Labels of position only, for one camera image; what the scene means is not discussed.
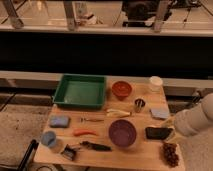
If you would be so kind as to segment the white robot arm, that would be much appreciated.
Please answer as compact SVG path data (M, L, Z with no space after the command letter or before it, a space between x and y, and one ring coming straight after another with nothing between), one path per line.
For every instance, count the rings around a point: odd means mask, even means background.
M183 136L193 136L213 126L213 93L206 95L193 108L178 112L174 127Z

